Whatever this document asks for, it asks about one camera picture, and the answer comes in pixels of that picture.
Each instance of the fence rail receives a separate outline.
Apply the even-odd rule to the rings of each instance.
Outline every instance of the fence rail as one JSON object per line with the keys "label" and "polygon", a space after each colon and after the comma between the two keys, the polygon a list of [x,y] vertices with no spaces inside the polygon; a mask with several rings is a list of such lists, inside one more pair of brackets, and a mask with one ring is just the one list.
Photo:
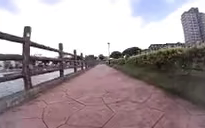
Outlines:
{"label": "fence rail", "polygon": [[[76,50],[74,50],[73,53],[67,53],[63,51],[62,43],[59,43],[58,49],[55,49],[55,48],[51,48],[51,47],[33,42],[30,40],[30,37],[31,37],[31,27],[29,26],[24,27],[23,37],[0,32],[0,39],[19,43],[23,45],[22,55],[0,54],[0,61],[6,61],[6,60],[22,61],[22,72],[13,74],[13,75],[0,77],[0,83],[23,78],[25,90],[29,90],[33,88],[32,82],[31,82],[31,76],[59,71],[60,77],[64,77],[64,69],[73,68],[74,72],[77,72],[77,68],[81,68],[81,70],[84,70],[84,67],[88,67],[82,53],[80,55],[77,55]],[[51,57],[30,56],[30,47],[35,47],[35,48],[44,49],[47,51],[57,52],[59,57],[51,58]],[[56,62],[58,63],[58,65],[52,68],[45,69],[45,70],[38,70],[36,68],[33,68],[34,61]]]}

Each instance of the sky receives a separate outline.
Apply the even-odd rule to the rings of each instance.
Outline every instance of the sky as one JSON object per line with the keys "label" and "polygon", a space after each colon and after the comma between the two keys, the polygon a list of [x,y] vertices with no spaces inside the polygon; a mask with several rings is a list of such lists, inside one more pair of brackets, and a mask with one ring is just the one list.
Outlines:
{"label": "sky", "polygon": [[[205,0],[0,0],[0,31],[84,55],[108,54],[128,47],[184,42],[181,14],[191,7],[205,12]],[[22,46],[0,40],[0,53],[21,54]],[[31,48],[31,54],[57,53]]]}

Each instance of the grass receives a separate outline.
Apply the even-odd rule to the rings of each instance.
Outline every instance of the grass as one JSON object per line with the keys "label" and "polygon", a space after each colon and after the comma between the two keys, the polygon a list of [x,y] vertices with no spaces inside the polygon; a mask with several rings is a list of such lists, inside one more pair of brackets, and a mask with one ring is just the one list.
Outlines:
{"label": "grass", "polygon": [[205,75],[182,75],[153,68],[116,65],[114,68],[205,107]]}

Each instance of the lamp post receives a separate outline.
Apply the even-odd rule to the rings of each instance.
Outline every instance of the lamp post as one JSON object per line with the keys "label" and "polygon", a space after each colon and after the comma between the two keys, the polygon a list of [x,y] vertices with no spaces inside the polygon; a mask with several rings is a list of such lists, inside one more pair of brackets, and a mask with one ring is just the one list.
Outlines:
{"label": "lamp post", "polygon": [[108,63],[110,64],[110,43],[107,43],[108,45]]}

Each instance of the river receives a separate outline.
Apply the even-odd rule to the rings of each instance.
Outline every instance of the river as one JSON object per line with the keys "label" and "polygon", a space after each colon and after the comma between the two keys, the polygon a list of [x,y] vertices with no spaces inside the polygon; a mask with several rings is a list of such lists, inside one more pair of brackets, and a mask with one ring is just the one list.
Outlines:
{"label": "river", "polygon": [[[74,72],[73,69],[65,69],[64,75],[67,75],[67,74],[70,74],[73,72]],[[42,75],[37,75],[37,76],[32,76],[31,80],[32,80],[33,86],[36,86],[42,82],[52,80],[52,79],[57,78],[57,77],[59,77],[59,71],[52,72],[52,73],[46,73],[46,74],[42,74]],[[0,83],[0,98],[4,97],[4,96],[11,95],[13,93],[16,93],[16,92],[19,92],[22,90],[24,90],[23,79],[16,79],[16,80]]]}

